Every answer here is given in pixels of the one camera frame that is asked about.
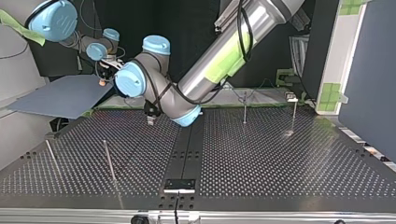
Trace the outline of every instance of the metal rod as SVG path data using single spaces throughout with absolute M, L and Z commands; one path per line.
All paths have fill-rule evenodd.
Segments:
M 111 176 L 113 177 L 113 180 L 117 181 L 116 175 L 114 174 L 113 162 L 111 161 L 110 151 L 108 150 L 108 146 L 107 146 L 107 141 L 106 140 L 103 140 L 103 146 L 105 147 L 105 151 L 106 151 L 106 155 L 107 155 L 107 161 L 108 161 L 108 166 L 110 167 Z
M 47 148 L 49 149 L 50 156 L 52 157 L 53 160 L 56 160 L 55 154 L 53 154 L 52 147 L 50 145 L 50 140 L 47 139 L 46 144 L 47 144 Z
M 296 112 L 297 112 L 297 103 L 298 103 L 298 101 L 296 101 L 296 102 L 294 103 L 293 119 L 295 119 L 295 118 L 296 118 Z
M 245 110 L 244 110 L 244 124 L 247 123 L 247 114 L 248 114 L 247 100 L 248 100 L 248 97 L 247 97 L 247 93 L 245 92 L 245 100 L 244 100 L 244 108 L 245 108 Z

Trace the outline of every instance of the white wall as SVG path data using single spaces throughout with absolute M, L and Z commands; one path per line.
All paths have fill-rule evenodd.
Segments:
M 26 46 L 23 38 L 1 24 L 0 40 L 0 58 L 21 52 Z M 5 109 L 18 97 L 45 85 L 29 48 L 17 57 L 0 59 L 0 80 L 0 169 L 3 169 L 44 140 L 51 118 Z
M 340 92 L 344 93 L 350 65 L 353 61 L 356 41 L 359 36 L 361 20 L 364 17 L 364 9 L 365 6 L 361 7 L 358 15 L 338 15 L 336 18 L 329 53 L 320 83 L 319 103 L 325 83 L 340 83 Z M 320 111 L 317 108 L 317 112 L 320 115 L 338 115 L 340 105 L 341 103 L 337 104 L 335 111 Z

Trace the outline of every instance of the light blue joint cap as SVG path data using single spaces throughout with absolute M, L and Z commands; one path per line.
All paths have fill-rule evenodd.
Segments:
M 103 31 L 103 36 L 114 41 L 120 41 L 120 33 L 114 29 L 107 28 Z
M 199 114 L 201 113 L 201 106 L 196 106 L 190 113 L 186 114 L 185 116 L 172 119 L 172 121 L 179 124 L 181 127 L 188 127 L 198 118 Z
M 146 91 L 146 77 L 135 63 L 126 63 L 116 73 L 116 84 L 119 90 L 129 96 L 140 96 Z
M 91 43 L 87 47 L 87 55 L 94 61 L 101 61 L 107 56 L 107 48 L 101 43 Z
M 39 9 L 48 1 L 40 4 Z M 29 23 L 29 29 L 42 34 L 47 40 L 60 42 L 66 40 L 77 27 L 76 8 L 67 0 L 60 0 L 38 13 Z
M 163 55 L 171 54 L 171 43 L 160 35 L 149 35 L 143 39 L 143 49 Z

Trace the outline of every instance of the black rectangular bracket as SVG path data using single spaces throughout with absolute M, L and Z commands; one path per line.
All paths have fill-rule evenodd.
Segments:
M 191 194 L 195 193 L 194 179 L 167 179 L 165 183 L 164 193 L 180 193 Z

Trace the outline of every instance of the optical breadboard table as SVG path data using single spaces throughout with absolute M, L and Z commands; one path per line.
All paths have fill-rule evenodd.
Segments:
M 55 158 L 43 143 L 0 172 L 0 223 L 5 211 L 40 209 L 396 214 L 396 173 L 309 107 L 295 119 L 292 107 L 243 117 L 207 109 L 180 128 L 166 116 L 148 126 L 139 110 L 96 111 L 49 141 Z M 194 193 L 164 193 L 175 179 Z

